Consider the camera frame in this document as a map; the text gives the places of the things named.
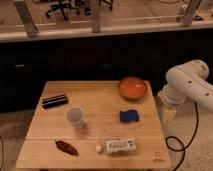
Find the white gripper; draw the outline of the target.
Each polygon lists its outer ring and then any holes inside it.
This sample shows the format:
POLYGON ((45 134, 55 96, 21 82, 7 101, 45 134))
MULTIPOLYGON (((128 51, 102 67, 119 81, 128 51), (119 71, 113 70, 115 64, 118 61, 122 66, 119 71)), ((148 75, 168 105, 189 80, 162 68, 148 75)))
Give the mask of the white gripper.
POLYGON ((157 96, 162 104, 167 107, 163 110, 163 121, 171 121, 177 113, 177 110, 174 108, 182 105, 185 102, 185 97, 169 85, 165 85, 158 92, 157 96))

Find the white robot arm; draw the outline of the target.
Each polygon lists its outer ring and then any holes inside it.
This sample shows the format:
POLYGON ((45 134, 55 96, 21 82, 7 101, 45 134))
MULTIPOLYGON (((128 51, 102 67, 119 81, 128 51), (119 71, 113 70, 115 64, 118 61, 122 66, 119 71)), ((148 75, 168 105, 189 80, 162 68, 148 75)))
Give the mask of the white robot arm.
POLYGON ((213 112, 213 85, 206 81, 209 67, 202 60, 191 60, 170 68, 166 74, 166 84, 158 92, 162 107, 162 120, 170 121, 177 109, 191 99, 213 112))

